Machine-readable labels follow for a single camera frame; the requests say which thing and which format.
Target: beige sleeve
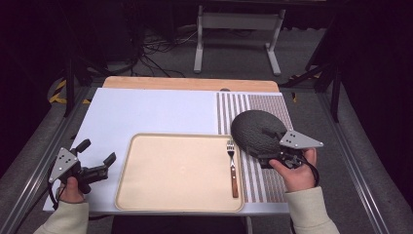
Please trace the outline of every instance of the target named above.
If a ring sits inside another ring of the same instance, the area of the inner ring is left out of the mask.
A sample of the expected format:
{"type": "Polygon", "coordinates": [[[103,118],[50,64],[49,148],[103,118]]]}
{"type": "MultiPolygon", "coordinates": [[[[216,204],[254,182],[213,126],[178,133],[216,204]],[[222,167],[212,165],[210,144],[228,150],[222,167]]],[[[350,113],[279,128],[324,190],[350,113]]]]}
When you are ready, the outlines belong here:
{"type": "Polygon", "coordinates": [[[297,234],[339,233],[334,222],[328,217],[321,187],[285,195],[297,234]]]}
{"type": "Polygon", "coordinates": [[[86,234],[88,231],[89,204],[58,203],[58,209],[34,234],[86,234]]]}

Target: serving tray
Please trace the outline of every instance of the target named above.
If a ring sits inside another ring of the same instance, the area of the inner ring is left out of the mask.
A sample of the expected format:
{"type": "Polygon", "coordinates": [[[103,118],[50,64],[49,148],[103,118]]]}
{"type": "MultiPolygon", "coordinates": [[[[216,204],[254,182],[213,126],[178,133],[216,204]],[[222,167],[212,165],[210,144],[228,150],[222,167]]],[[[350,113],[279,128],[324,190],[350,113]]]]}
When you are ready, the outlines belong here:
{"type": "Polygon", "coordinates": [[[240,196],[233,198],[230,136],[137,134],[116,195],[123,211],[232,213],[244,205],[240,151],[234,160],[240,196]]]}

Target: person's hand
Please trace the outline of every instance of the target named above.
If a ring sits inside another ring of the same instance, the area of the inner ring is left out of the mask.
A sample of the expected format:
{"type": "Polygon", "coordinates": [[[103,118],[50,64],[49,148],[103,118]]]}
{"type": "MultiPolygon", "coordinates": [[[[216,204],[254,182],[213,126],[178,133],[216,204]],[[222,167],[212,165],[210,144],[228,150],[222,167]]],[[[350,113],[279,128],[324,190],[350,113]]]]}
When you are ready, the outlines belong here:
{"type": "MultiPolygon", "coordinates": [[[[309,148],[303,150],[303,152],[307,161],[313,166],[316,166],[316,149],[309,148]]],[[[282,176],[287,192],[296,192],[314,187],[315,179],[309,166],[304,164],[292,170],[276,159],[270,160],[270,165],[282,176]]]]}
{"type": "Polygon", "coordinates": [[[60,201],[66,203],[82,203],[85,200],[83,193],[79,190],[78,181],[75,177],[69,177],[65,186],[64,189],[64,184],[60,186],[60,201]]]}

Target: wooden table edge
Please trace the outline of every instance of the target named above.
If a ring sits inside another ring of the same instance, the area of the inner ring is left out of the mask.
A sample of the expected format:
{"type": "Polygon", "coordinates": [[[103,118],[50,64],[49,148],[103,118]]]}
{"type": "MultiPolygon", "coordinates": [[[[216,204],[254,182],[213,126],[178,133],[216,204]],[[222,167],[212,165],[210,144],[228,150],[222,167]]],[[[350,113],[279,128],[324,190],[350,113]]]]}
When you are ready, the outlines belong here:
{"type": "Polygon", "coordinates": [[[234,91],[279,93],[274,81],[233,80],[205,78],[161,78],[110,76],[103,88],[144,89],[144,90],[196,90],[196,91],[234,91]]]}

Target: metal fork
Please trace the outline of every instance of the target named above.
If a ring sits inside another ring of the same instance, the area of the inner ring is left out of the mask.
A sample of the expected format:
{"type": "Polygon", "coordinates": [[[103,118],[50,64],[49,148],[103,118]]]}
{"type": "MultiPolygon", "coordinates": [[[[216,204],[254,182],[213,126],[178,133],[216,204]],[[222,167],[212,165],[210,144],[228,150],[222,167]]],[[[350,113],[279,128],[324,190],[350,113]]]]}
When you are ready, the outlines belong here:
{"type": "Polygon", "coordinates": [[[231,183],[232,183],[232,190],[233,190],[233,197],[238,198],[238,185],[237,185],[237,173],[235,171],[235,163],[234,163],[234,152],[235,152],[235,144],[232,139],[227,141],[227,152],[231,158],[231,183]]]}

